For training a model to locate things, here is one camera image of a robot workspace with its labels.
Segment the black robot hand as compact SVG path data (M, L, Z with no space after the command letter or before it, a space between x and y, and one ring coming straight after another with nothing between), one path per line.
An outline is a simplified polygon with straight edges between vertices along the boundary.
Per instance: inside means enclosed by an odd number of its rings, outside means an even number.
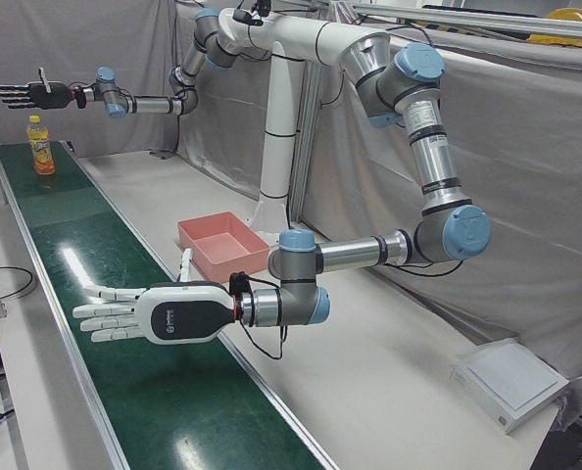
M63 82L49 81L44 67L39 79L25 85L1 85L0 99L9 109L63 109L75 100L75 91Z

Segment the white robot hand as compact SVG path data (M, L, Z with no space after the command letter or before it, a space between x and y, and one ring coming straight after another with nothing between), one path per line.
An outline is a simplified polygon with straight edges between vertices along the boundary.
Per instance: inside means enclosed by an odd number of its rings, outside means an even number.
M121 289L91 285L84 293L102 304L73 309L80 330L93 342L145 338L157 345L205 343L236 321L235 299L219 283L193 281L193 251L183 251L178 280L147 288Z

